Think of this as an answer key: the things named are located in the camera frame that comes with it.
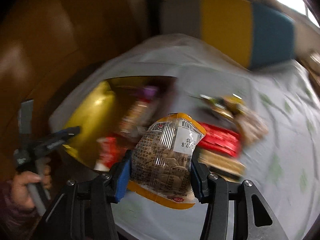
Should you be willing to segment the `person's left hand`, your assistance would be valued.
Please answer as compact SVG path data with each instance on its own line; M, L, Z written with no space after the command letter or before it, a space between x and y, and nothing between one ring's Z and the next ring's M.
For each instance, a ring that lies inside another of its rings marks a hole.
M52 187L52 178L50 172L50 166L44 165L43 176L39 176L38 174L30 171L16 174L11 184L12 200L23 209L33 209L35 205L30 196L27 185L30 183L41 182L43 187L49 190Z

